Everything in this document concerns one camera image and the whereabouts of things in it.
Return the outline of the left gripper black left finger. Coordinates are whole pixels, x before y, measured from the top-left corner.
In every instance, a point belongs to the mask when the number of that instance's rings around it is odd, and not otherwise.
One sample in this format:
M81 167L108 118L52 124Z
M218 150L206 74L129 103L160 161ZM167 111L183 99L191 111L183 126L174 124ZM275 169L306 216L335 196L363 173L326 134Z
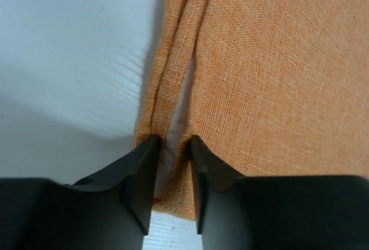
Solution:
M141 249L160 146L160 137L150 135L74 184L1 179L1 248Z

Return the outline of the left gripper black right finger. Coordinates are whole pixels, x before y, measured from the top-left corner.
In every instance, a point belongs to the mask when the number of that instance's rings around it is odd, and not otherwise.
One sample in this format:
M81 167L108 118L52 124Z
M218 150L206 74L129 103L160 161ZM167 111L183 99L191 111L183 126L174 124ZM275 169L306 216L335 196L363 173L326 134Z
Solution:
M250 177L187 143L204 249L367 249L368 180L359 176Z

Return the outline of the orange cloth napkin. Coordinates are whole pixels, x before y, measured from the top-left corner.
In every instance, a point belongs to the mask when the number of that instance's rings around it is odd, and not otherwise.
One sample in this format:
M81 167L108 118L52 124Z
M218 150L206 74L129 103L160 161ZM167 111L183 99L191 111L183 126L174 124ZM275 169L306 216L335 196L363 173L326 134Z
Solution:
M154 209L189 220L192 135L246 176L368 176L368 0L166 0L149 134Z

